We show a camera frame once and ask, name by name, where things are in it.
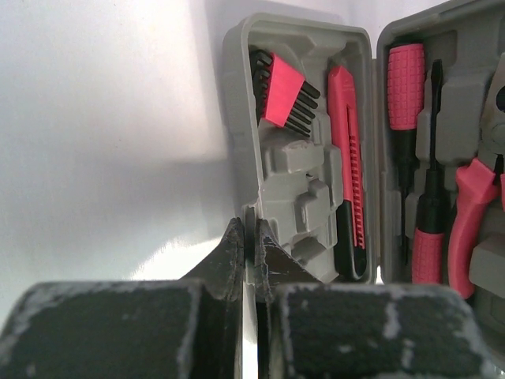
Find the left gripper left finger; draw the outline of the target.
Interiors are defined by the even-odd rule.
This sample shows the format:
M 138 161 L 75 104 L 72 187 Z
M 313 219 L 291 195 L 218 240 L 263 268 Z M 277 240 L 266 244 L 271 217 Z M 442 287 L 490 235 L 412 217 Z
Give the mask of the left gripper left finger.
M 179 280 L 30 287 L 1 332 L 4 378 L 239 378 L 245 230 Z

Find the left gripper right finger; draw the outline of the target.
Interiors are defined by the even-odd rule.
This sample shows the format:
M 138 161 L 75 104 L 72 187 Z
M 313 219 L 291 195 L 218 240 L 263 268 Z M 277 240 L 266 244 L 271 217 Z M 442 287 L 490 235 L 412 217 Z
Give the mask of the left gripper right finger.
M 437 285 L 322 283 L 255 228 L 262 378 L 495 378 L 470 306 Z

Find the red screwdriver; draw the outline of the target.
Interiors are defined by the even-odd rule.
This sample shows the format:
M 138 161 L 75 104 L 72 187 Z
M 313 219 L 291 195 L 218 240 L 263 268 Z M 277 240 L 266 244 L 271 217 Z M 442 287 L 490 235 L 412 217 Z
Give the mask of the red screwdriver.
M 444 189 L 444 172 L 436 159 L 437 115 L 441 107 L 443 62 L 436 59 L 431 69 L 431 110 L 429 119 L 429 165 L 425 189 L 417 203 L 411 274 L 414 284 L 442 281 L 442 252 L 445 212 L 449 197 Z
M 394 46 L 387 62 L 387 111 L 393 160 L 401 192 L 401 251 L 408 261 L 406 198 L 417 168 L 417 116 L 424 101 L 425 52 L 422 43 Z

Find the red utility knife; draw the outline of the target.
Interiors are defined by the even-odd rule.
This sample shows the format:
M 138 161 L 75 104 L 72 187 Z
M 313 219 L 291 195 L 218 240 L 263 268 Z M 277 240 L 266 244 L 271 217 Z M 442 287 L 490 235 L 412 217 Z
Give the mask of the red utility knife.
M 343 201 L 336 211 L 335 268 L 344 280 L 358 281 L 367 267 L 364 194 L 356 90 L 354 78 L 344 66 L 336 66 L 328 74 L 327 111 L 332 144 L 339 148 L 342 161 Z

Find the grey plastic tool case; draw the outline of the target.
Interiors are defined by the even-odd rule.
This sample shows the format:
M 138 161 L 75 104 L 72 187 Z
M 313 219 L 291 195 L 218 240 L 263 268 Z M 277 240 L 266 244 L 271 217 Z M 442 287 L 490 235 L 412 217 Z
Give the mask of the grey plastic tool case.
M 441 283 L 504 326 L 504 4 L 357 27 L 258 13 L 223 40 L 241 206 L 325 282 Z

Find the red black pliers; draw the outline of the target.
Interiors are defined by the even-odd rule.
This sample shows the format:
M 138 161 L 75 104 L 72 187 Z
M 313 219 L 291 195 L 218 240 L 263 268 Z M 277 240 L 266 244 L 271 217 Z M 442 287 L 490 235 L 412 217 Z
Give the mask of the red black pliers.
M 455 174 L 456 215 L 447 250 L 450 287 L 464 299 L 474 293 L 469 266 L 484 211 L 496 198 L 504 198 L 504 57 L 499 58 L 479 123 L 481 139 L 469 165 Z

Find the red hex key set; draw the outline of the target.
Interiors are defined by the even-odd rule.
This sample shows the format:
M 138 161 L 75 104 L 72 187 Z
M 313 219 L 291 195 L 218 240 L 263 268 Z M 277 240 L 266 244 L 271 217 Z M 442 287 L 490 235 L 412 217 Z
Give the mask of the red hex key set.
M 309 137 L 320 91 L 302 73 L 269 51 L 250 51 L 249 63 L 256 119 Z

